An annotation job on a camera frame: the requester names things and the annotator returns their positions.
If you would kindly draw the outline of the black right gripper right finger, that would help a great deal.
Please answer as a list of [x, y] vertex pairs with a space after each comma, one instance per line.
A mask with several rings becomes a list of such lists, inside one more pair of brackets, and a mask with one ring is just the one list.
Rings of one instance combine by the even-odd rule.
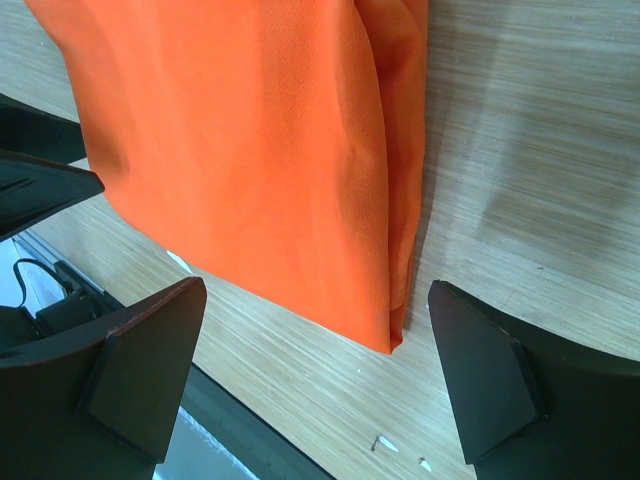
[[449, 282], [431, 284], [428, 306], [477, 478], [638, 478], [637, 361], [510, 316]]

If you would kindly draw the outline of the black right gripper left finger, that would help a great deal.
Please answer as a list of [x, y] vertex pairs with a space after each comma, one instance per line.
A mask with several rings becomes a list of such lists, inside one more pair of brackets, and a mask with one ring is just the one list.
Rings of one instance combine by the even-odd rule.
[[164, 462], [207, 293], [187, 277], [1, 350], [4, 479], [150, 479]]

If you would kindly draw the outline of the orange t shirt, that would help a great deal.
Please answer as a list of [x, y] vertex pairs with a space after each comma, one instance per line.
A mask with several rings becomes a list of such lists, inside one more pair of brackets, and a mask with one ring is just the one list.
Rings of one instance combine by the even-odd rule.
[[381, 353], [422, 205], [425, 1], [32, 1], [114, 210]]

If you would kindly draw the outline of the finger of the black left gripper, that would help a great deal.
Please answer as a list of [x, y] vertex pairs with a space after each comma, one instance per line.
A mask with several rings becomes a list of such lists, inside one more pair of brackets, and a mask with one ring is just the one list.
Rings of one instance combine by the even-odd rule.
[[1, 95], [1, 149], [61, 164], [87, 157], [81, 127]]
[[1, 239], [103, 191], [91, 171], [2, 150]]

